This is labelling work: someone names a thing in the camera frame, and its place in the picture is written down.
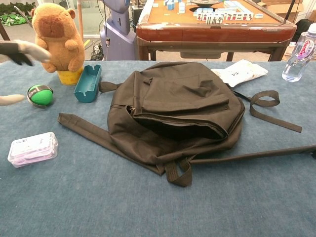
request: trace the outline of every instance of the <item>mahjong table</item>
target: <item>mahjong table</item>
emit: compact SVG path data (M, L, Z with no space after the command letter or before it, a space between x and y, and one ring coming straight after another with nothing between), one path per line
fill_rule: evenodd
M295 24L250 0L221 0L212 8L169 1L172 10L165 0L147 0L144 6L136 27L141 60L149 60L149 53L155 60L158 50L180 52L182 58L218 58L228 52L227 61L234 52L260 51L270 54L269 61L280 61L296 31Z

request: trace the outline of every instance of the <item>yellow cup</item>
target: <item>yellow cup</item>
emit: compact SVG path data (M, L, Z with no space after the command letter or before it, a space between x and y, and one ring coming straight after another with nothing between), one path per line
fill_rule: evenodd
M81 67L76 72L70 71L57 71L60 82L64 85L76 85L79 81L79 78L83 72L83 67Z

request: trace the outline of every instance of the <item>bottle cap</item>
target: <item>bottle cap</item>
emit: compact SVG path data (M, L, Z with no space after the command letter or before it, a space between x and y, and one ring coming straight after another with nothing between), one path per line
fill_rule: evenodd
M309 33L316 34L316 23L312 23L308 29Z

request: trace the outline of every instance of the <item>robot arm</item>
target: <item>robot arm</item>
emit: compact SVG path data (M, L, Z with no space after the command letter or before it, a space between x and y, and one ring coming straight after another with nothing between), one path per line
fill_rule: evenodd
M32 62L25 55L31 55L35 60L47 63L51 57L50 53L34 43L27 41L0 41L0 54L8 56L16 64L22 65L26 63L32 66ZM11 105L24 99L24 95L8 95L0 96L0 106Z

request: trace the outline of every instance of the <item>bottle label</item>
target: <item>bottle label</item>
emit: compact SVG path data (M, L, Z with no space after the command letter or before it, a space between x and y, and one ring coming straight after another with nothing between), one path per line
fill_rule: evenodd
M303 47L302 47L298 57L301 59L308 57L311 54L313 48L314 48L314 42L309 40L309 39L306 40L303 44Z

